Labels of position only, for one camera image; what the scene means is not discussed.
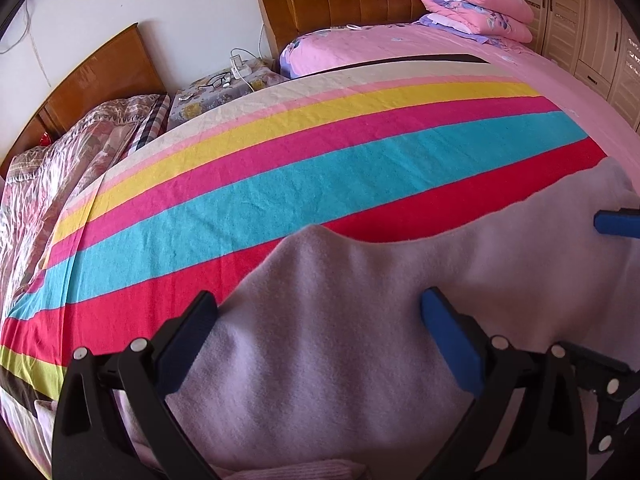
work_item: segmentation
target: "red stripe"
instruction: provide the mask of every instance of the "red stripe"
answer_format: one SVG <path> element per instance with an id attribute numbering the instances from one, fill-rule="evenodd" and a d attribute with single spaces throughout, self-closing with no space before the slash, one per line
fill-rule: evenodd
<path id="1" fill-rule="evenodd" d="M 523 114 L 558 111 L 545 97 L 510 97 L 430 103 L 322 124 L 257 144 L 158 184 L 90 222 L 81 236 L 60 240 L 48 267 L 175 205 L 265 171 L 407 132 Z"/>
<path id="2" fill-rule="evenodd" d="M 325 224 L 334 232 L 368 242 L 395 242 L 432 236 L 524 200 L 562 177 L 595 167 L 605 154 L 591 139 L 542 153 L 510 166 L 428 190 L 396 202 Z M 66 364 L 78 346 L 95 353 L 120 351 L 132 339 L 150 337 L 170 317 L 179 316 L 198 291 L 219 300 L 273 250 L 273 240 L 167 276 L 57 310 L 41 311 L 29 321 L 7 319 L 4 334 L 19 337 L 2 344 L 16 352 Z M 64 317 L 62 355 L 56 348 Z M 57 344 L 43 345 L 46 338 Z"/>

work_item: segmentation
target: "wardrobe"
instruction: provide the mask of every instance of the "wardrobe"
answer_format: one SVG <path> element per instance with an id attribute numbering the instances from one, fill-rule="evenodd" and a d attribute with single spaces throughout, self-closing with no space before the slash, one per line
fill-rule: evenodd
<path id="1" fill-rule="evenodd" d="M 600 94 L 640 133 L 640 46 L 613 0 L 526 0 L 538 54 Z"/>

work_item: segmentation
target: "pink stripe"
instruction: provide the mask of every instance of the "pink stripe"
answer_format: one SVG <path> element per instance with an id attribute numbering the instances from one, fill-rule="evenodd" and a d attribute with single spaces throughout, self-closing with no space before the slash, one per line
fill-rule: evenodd
<path id="1" fill-rule="evenodd" d="M 212 160 L 115 207 L 51 250 L 49 267 L 179 203 L 265 171 L 373 140 L 447 124 L 558 111 L 539 97 L 450 101 L 398 108 L 316 126 Z"/>
<path id="2" fill-rule="evenodd" d="M 286 111 L 295 110 L 297 108 L 302 108 L 305 106 L 317 104 L 318 102 L 329 101 L 333 99 L 339 99 L 341 97 L 347 97 L 349 95 L 363 94 L 367 92 L 375 92 L 379 90 L 387 90 L 391 88 L 400 88 L 404 86 L 418 86 L 425 84 L 444 84 L 444 83 L 518 83 L 520 82 L 516 78 L 511 76 L 468 76 L 468 75 L 460 75 L 460 76 L 423 76 L 423 77 L 414 77 L 409 79 L 397 79 L 392 81 L 378 81 L 375 83 L 366 83 L 363 85 L 348 87 L 348 88 L 338 88 L 332 89 L 327 92 L 322 92 L 319 94 L 315 94 L 312 96 L 300 97 L 297 99 L 293 99 L 291 101 L 286 101 L 283 103 L 279 103 L 273 105 L 268 108 L 264 108 L 262 110 L 258 110 L 251 114 L 243 115 L 235 119 L 231 119 L 226 123 L 218 124 L 210 128 L 209 130 L 203 130 L 202 132 L 195 134 L 193 136 L 188 137 L 187 139 L 181 140 L 180 142 L 176 142 L 171 146 L 168 146 L 164 150 L 157 152 L 153 155 L 150 155 L 144 160 L 141 160 L 135 166 L 131 168 L 127 168 L 121 173 L 114 174 L 110 176 L 102 183 L 100 186 L 100 193 L 105 193 L 110 190 L 112 187 L 117 186 L 122 181 L 128 179 L 134 174 L 144 170 L 145 168 L 152 166 L 156 162 L 167 158 L 168 156 L 173 155 L 174 153 L 180 152 L 181 150 L 187 149 L 194 144 L 202 142 L 203 140 L 209 139 L 209 137 L 213 137 L 219 135 L 231 128 L 237 128 L 239 126 L 243 126 L 245 124 L 249 124 L 251 122 L 264 119 L 266 117 L 270 117 L 272 115 L 283 113 Z M 93 200 L 94 196 L 92 194 L 88 194 L 85 196 L 81 196 L 74 204 L 70 205 L 69 208 L 65 208 L 65 211 L 62 213 L 61 220 L 65 219 L 71 213 L 75 212 L 77 209 L 86 205 L 88 202 Z"/>

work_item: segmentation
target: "white wall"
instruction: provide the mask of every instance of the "white wall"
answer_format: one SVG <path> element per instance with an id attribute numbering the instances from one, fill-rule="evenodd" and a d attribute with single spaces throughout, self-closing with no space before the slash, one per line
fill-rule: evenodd
<path id="1" fill-rule="evenodd" d="M 105 41 L 140 22 L 145 44 L 169 91 L 228 66 L 234 47 L 258 56 L 257 0 L 29 0 L 31 35 L 55 88 Z M 24 9 L 0 52 L 24 31 Z M 268 54 L 263 39 L 262 51 Z M 26 37 L 0 56 L 0 160 L 50 88 Z"/>

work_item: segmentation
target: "blue gripper pad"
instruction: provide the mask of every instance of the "blue gripper pad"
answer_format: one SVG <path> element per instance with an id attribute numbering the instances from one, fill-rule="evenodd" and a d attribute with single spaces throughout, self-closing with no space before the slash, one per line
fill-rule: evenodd
<path id="1" fill-rule="evenodd" d="M 436 287 L 422 294 L 420 314 L 458 386 L 480 397 L 489 341 L 484 331 L 472 317 L 457 313 Z"/>
<path id="2" fill-rule="evenodd" d="M 217 320 L 216 300 L 203 291 L 181 317 L 166 321 L 152 339 L 154 346 L 164 347 L 155 362 L 156 392 L 162 399 L 180 389 Z"/>
<path id="3" fill-rule="evenodd" d="M 601 235 L 640 238 L 640 211 L 621 209 L 619 212 L 599 211 L 593 225 Z"/>

